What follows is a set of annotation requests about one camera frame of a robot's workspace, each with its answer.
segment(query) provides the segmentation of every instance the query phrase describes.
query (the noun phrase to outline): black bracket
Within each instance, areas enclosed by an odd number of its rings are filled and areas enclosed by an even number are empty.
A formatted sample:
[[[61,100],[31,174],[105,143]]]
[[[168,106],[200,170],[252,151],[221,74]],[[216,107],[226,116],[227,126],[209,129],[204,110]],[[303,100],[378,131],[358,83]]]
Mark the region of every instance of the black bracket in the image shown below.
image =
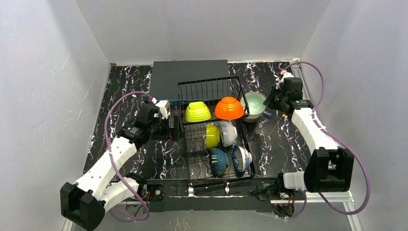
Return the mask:
[[[270,109],[279,110],[291,116],[295,109],[310,107],[313,104],[309,100],[302,100],[303,82],[301,78],[288,77],[280,84],[280,89],[276,85],[271,87],[268,98],[264,101]]]
[[[279,193],[286,193],[289,196],[294,193],[293,189],[286,189],[283,184],[283,173],[279,173],[275,182],[262,183],[256,186],[256,189],[251,192],[251,195],[258,198],[260,201],[270,201],[274,199],[281,199]]]
[[[307,190],[311,193],[348,191],[353,163],[354,156],[347,149],[316,149],[305,169]]]
[[[173,125],[173,128],[169,128],[170,139],[172,141],[179,141],[183,138],[183,132],[181,130],[180,117],[178,115],[173,116]]]
[[[161,184],[148,184],[147,191],[150,192],[150,202],[162,201],[164,198],[164,187]]]
[[[88,231],[94,230],[105,216],[105,201],[98,201],[92,191],[65,183],[60,190],[61,215]]]
[[[126,177],[134,179],[139,184],[139,188],[138,188],[137,193],[139,195],[142,195],[143,186],[147,183],[146,178],[144,176],[142,176],[140,174],[137,174],[137,173],[134,173],[134,172],[126,174]]]

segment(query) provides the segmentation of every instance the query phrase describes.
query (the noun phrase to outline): lime green bowl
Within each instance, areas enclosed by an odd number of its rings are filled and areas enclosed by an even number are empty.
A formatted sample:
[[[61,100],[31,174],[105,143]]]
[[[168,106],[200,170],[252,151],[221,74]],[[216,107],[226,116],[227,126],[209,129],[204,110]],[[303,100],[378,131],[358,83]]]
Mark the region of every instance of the lime green bowl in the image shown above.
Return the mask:
[[[187,122],[202,122],[211,119],[211,112],[204,102],[192,102],[186,109]]]

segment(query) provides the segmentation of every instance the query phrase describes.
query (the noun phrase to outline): wire dish rack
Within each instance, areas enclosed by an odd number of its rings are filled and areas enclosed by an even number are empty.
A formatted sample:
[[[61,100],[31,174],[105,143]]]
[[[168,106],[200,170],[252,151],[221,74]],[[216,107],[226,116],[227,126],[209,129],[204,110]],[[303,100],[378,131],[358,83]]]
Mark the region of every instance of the wire dish rack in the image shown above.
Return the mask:
[[[238,101],[244,98],[244,115],[249,116],[249,107],[245,94],[242,90],[240,78],[238,76],[202,79],[178,84],[178,102],[181,108],[181,121],[184,125],[198,124],[202,122],[188,122],[185,118],[186,109],[189,103],[202,101],[211,112],[211,119],[205,122],[220,121],[215,117],[214,110],[217,103],[224,97],[231,96]]]
[[[242,119],[231,120],[230,122],[237,129],[238,138],[230,147],[223,147],[220,142],[216,148],[221,149],[227,154],[228,167],[224,174],[218,177],[213,176],[211,153],[205,144],[205,131],[208,124],[212,124],[220,129],[220,120],[214,116],[216,104],[224,97],[232,96],[237,100],[244,98],[245,105],[248,105],[242,90],[242,85],[238,76],[222,77],[213,79],[204,79],[190,82],[181,82],[178,84],[178,99],[181,109],[181,121],[186,142],[187,166],[189,171],[189,180],[193,187],[205,187],[226,182],[252,179],[255,176],[255,166],[253,162],[250,168],[243,172],[237,173],[232,160],[233,146],[243,146],[252,155],[249,149],[248,141],[242,125]],[[185,111],[191,102],[204,102],[211,112],[211,119],[204,122],[187,122]],[[244,107],[244,116],[249,115],[248,106]]]

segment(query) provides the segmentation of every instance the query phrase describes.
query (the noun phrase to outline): wire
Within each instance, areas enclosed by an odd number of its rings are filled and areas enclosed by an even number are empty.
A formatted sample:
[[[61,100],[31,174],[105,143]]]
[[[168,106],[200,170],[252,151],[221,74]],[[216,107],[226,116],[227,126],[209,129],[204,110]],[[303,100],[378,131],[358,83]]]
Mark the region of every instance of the wire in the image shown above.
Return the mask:
[[[293,205],[295,200],[296,200],[296,194],[293,194],[293,201],[292,201],[292,203],[290,205]]]
[[[324,128],[315,120],[315,117],[316,117],[316,109],[317,109],[317,107],[321,104],[321,102],[322,102],[322,100],[323,100],[324,91],[325,91],[325,88],[326,88],[325,82],[324,82],[324,78],[323,78],[323,75],[322,75],[321,71],[320,71],[316,66],[314,66],[313,64],[311,64],[311,63],[309,63],[309,62],[306,62],[306,61],[299,61],[299,62],[292,63],[292,64],[286,66],[284,70],[287,70],[290,66],[293,66],[293,65],[296,65],[296,64],[307,64],[307,65],[309,65],[309,66],[312,66],[312,67],[319,73],[320,78],[321,78],[321,95],[320,95],[320,99],[319,99],[318,103],[317,103],[317,104],[313,107],[313,109],[312,109],[312,119],[313,119],[314,123],[316,124],[316,126],[317,126],[324,134],[326,134],[327,136],[331,137],[334,141],[336,141],[336,142],[339,143],[341,146],[343,146],[344,148],[346,148],[346,149],[348,149],[348,150],[350,151],[350,153],[356,158],[358,164],[360,165],[361,170],[363,171],[364,178],[365,178],[365,180],[366,180],[366,196],[365,196],[364,201],[363,201],[363,203],[361,204],[361,206],[360,206],[358,209],[356,209],[355,211],[346,212],[346,211],[340,210],[339,208],[336,208],[332,203],[330,203],[329,200],[327,200],[327,198],[326,198],[321,192],[319,192],[319,195],[320,195],[320,196],[323,198],[323,200],[324,200],[332,209],[334,209],[336,212],[339,212],[339,213],[344,214],[344,215],[354,215],[354,214],[357,214],[357,213],[361,212],[361,211],[366,207],[367,203],[369,202],[370,195],[371,195],[371,183],[370,183],[370,178],[369,178],[368,173],[367,173],[367,169],[366,169],[365,165],[363,164],[363,161],[361,160],[361,158],[357,155],[357,153],[356,153],[352,148],[350,148],[348,145],[346,145],[344,142],[342,142],[339,138],[335,137],[333,134],[329,133],[326,129],[324,129]]]
[[[150,192],[149,192],[149,195],[147,196],[146,202],[149,202],[149,199],[150,199]]]
[[[114,111],[114,109],[116,108],[116,106],[122,102],[123,99],[125,99],[126,97],[128,97],[128,96],[130,96],[130,95],[135,95],[135,94],[144,94],[144,95],[146,95],[147,97],[149,97],[150,100],[153,99],[149,94],[147,94],[147,93],[145,93],[145,92],[142,92],[142,91],[134,91],[134,92],[131,92],[131,93],[128,93],[128,94],[122,96],[122,97],[112,106],[112,108],[108,111],[108,114],[106,115],[105,124],[104,124],[104,136],[105,136],[106,144],[108,145],[108,151],[109,151],[109,157],[110,157],[110,159],[111,159],[111,164],[112,164],[112,167],[113,167],[113,169],[114,169],[116,175],[117,175],[117,176],[119,177],[119,179],[123,182],[123,184],[126,185],[126,187],[133,193],[133,195],[135,195],[135,197],[137,198],[137,200],[140,201],[141,205],[146,209],[146,216],[143,215],[143,216],[137,218],[137,217],[135,217],[135,216],[132,216],[131,214],[128,214],[125,210],[123,210],[123,209],[120,208],[119,206],[116,206],[116,208],[117,208],[123,215],[125,215],[126,217],[131,218],[131,219],[133,219],[133,220],[147,220],[147,219],[149,218],[149,216],[150,216],[149,208],[147,207],[146,203],[143,202],[142,198],[138,195],[138,193],[126,182],[126,180],[125,180],[125,179],[122,177],[122,175],[119,173],[119,170],[117,169],[116,164],[115,164],[115,161],[114,161],[114,157],[112,156],[112,148],[111,148],[111,143],[110,143],[110,141],[109,141],[109,136],[108,136],[108,120],[109,120],[110,116],[112,115],[112,112]],[[110,212],[110,214],[111,214],[114,218],[116,218],[117,220],[125,221],[125,222],[128,222],[128,221],[129,221],[129,220],[125,220],[125,219],[118,218],[117,216],[115,216],[115,215],[113,214],[113,212]]]
[[[289,215],[289,214],[283,209],[283,207],[280,206],[280,205],[277,205],[277,206],[276,206],[276,210],[278,210],[278,211],[281,212],[281,213],[284,213],[287,217],[290,217],[290,216],[291,216],[291,215]]]
[[[291,200],[292,200],[292,196],[289,197],[289,201],[286,205],[290,205],[291,204]]]
[[[144,196],[143,196],[143,198],[142,198],[142,199],[146,198],[146,196],[147,196],[147,192],[144,194]]]
[[[135,216],[136,216],[137,213],[139,213],[139,210],[140,210],[141,208],[143,208],[143,206],[140,205],[139,208],[138,208],[138,210],[137,210],[136,213],[135,213]]]

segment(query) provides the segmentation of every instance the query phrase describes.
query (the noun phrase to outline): dark blue bowl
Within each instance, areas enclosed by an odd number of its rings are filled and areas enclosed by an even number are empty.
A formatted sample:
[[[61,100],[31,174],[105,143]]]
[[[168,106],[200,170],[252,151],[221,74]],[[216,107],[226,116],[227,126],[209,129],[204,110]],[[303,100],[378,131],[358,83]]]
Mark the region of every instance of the dark blue bowl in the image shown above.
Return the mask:
[[[221,176],[228,168],[227,154],[218,148],[210,148],[210,151],[211,163],[213,165],[213,176]]]

